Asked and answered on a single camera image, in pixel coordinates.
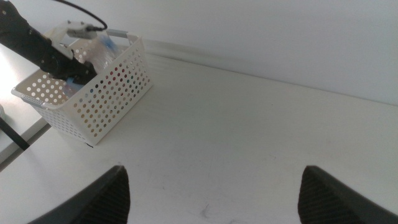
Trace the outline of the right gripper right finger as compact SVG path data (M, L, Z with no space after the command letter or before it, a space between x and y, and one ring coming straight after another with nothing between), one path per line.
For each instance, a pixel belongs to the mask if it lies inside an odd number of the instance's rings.
M297 208L301 223L397 224L396 214L317 166L303 171Z

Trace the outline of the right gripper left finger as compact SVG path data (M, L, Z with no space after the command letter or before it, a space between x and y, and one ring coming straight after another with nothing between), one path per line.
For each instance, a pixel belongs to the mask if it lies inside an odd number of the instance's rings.
M72 198L32 223L127 223L131 206L124 166L114 166Z

